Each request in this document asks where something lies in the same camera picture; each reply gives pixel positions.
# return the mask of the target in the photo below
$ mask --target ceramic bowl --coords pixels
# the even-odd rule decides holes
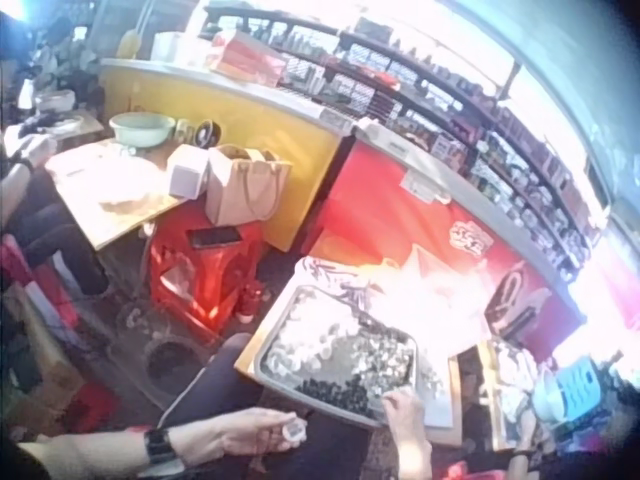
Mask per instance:
[[[109,125],[118,143],[127,147],[151,148],[169,137],[176,121],[158,113],[130,112],[116,115]]]

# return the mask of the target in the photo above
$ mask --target red plastic stool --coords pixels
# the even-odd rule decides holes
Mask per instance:
[[[207,340],[224,328],[242,289],[255,278],[262,254],[259,222],[236,227],[242,237],[237,244],[194,249],[187,232],[212,227],[201,201],[185,203],[158,221],[149,256],[153,300],[187,325],[197,325]],[[172,291],[162,280],[185,261],[193,269],[189,298]]]

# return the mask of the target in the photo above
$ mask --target tabletop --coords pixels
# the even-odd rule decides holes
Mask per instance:
[[[309,282],[304,279],[296,280],[296,275],[289,281],[279,298],[287,300],[300,285],[307,285]],[[259,382],[254,370],[254,359],[260,351],[263,343],[275,327],[279,315],[267,315],[262,321],[258,330],[253,335],[242,354],[235,363],[235,368],[244,375]],[[457,359],[452,358],[448,362],[449,382],[451,393],[452,426],[450,428],[425,427],[427,438],[432,443],[459,447],[462,445],[462,406],[460,392],[460,372]]]
[[[177,146],[168,141],[131,156],[108,139],[55,155],[46,169],[98,251],[184,201],[168,194],[167,159]]]

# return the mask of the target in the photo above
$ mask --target counter top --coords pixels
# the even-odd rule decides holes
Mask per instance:
[[[430,153],[377,123],[361,122],[355,132],[359,140],[421,173],[442,189],[442,195],[450,195],[456,203],[493,230],[531,264],[565,304],[579,318],[584,318],[584,314],[569,293],[567,283],[562,280],[547,257],[538,250],[527,233],[516,227],[496,205],[467,180]]]
[[[152,62],[147,60],[120,60],[107,58],[102,66],[129,68],[132,70],[180,77],[204,85],[211,85],[229,93],[270,105],[287,111],[303,120],[313,123],[339,136],[351,134],[354,121],[331,108],[318,105],[310,100],[297,97],[277,88],[265,87],[254,83],[246,83],[231,77],[205,69],[188,68],[172,63]]]

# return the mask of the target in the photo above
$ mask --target person's arm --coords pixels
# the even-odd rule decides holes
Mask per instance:
[[[149,465],[143,433],[61,435],[45,443],[22,443],[52,480],[125,477]]]
[[[55,152],[56,142],[49,135],[28,135],[22,139],[14,139],[6,135],[3,139],[7,155],[13,157],[20,155],[35,169],[49,159]],[[0,222],[4,227],[13,212],[24,198],[27,185],[31,179],[29,167],[23,164],[15,164],[9,168],[9,173],[0,183]]]
[[[0,221],[4,227],[13,212],[24,198],[31,172],[26,165],[17,164],[8,167],[9,173],[0,183]]]
[[[258,455],[298,447],[282,437],[295,413],[252,408],[168,429],[169,441],[187,467],[229,455]],[[144,433],[62,435],[20,447],[36,458],[52,480],[126,477],[149,467]]]
[[[527,455],[533,447],[536,425],[537,419],[533,410],[522,412],[520,416],[520,441],[509,462],[507,480],[538,480],[538,472],[529,472],[529,457]]]
[[[403,387],[386,393],[382,405],[398,450],[399,479],[431,479],[431,444],[424,431],[422,400],[412,388]]]

